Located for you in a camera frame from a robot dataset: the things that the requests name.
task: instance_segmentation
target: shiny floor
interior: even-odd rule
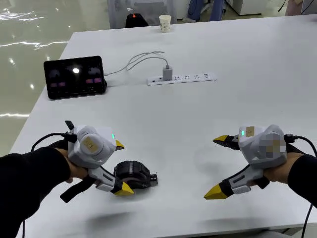
[[[263,15],[283,16],[283,0],[270,0]],[[202,15],[207,21],[210,12]],[[45,85],[43,62],[59,59],[73,32],[109,29],[106,0],[0,0],[0,156],[7,154]],[[306,237],[315,237],[309,230]]]

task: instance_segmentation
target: white cabinet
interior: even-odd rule
[[[226,0],[226,1],[239,15],[263,13],[268,3],[268,0]]]

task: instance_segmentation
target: power adapter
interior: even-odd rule
[[[169,65],[163,68],[163,81],[171,81],[173,79],[173,69]]]

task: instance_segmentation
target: black sleeve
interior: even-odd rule
[[[288,185],[301,197],[317,207],[317,158],[311,155],[301,156],[291,168]]]
[[[0,236],[16,237],[21,223],[39,209],[56,185],[69,177],[67,161],[50,147],[0,158]]]

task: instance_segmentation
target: yellow fingertip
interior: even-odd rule
[[[215,200],[215,199],[226,199],[227,196],[221,191],[219,184],[209,190],[208,193],[204,196],[206,200]]]
[[[220,137],[217,137],[216,139],[214,139],[213,141],[224,141],[227,138],[228,135],[222,135]]]
[[[116,192],[114,195],[117,196],[130,196],[134,194],[134,191],[125,182],[122,182],[122,189]]]
[[[120,141],[115,140],[115,143],[117,146],[116,150],[123,150],[124,149],[124,145],[122,145]]]

